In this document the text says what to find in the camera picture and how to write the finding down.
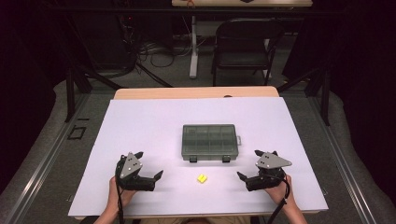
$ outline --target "hand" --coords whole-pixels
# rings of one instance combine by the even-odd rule
[[[120,188],[122,206],[126,206],[132,197],[137,193],[136,190],[123,190]],[[116,177],[113,176],[110,179],[108,199],[105,211],[95,221],[96,224],[107,224],[113,223],[119,212],[119,194],[117,193]]]
[[[290,185],[290,194],[286,200],[286,204],[283,205],[283,212],[288,217],[290,224],[306,224],[305,217],[294,200],[293,189],[291,187],[291,176],[286,175],[285,180],[288,181]],[[285,197],[286,183],[282,181],[278,186],[265,189],[265,191],[270,195],[274,203],[280,204]]]

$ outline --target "white table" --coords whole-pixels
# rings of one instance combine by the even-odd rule
[[[311,7],[312,0],[253,0],[252,2],[245,3],[241,0],[172,0],[174,7]],[[213,33],[219,26],[219,22],[207,23],[209,32]],[[197,48],[197,20],[192,16],[191,22],[191,65],[190,65],[190,78],[197,77],[198,66],[198,48]]]
[[[168,90],[152,89],[154,98]],[[144,151],[142,176],[153,177],[163,170],[163,177],[152,192],[138,192],[124,207],[126,217],[201,217],[230,215],[262,215],[272,213],[276,205],[263,190],[247,191],[237,176],[258,172],[255,149],[276,150],[279,156],[292,161],[285,167],[293,177],[297,204],[303,212],[328,209],[318,181],[304,152],[290,113],[283,98],[254,97],[274,88],[188,88],[181,89],[181,98],[112,100],[97,136],[84,176],[69,211],[70,217],[99,216],[106,206],[108,180],[114,175],[120,155]],[[191,98],[221,92],[231,98]],[[145,98],[150,90],[136,90]],[[238,92],[248,97],[235,97]],[[236,161],[198,161],[189,163],[181,157],[181,136],[184,124],[235,125],[241,136]],[[207,176],[204,184],[199,174]]]

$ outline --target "yellow object on shelf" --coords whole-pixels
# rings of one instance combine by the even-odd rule
[[[199,175],[198,176],[198,181],[201,183],[201,184],[204,184],[204,182],[207,180],[207,176],[206,175]]]

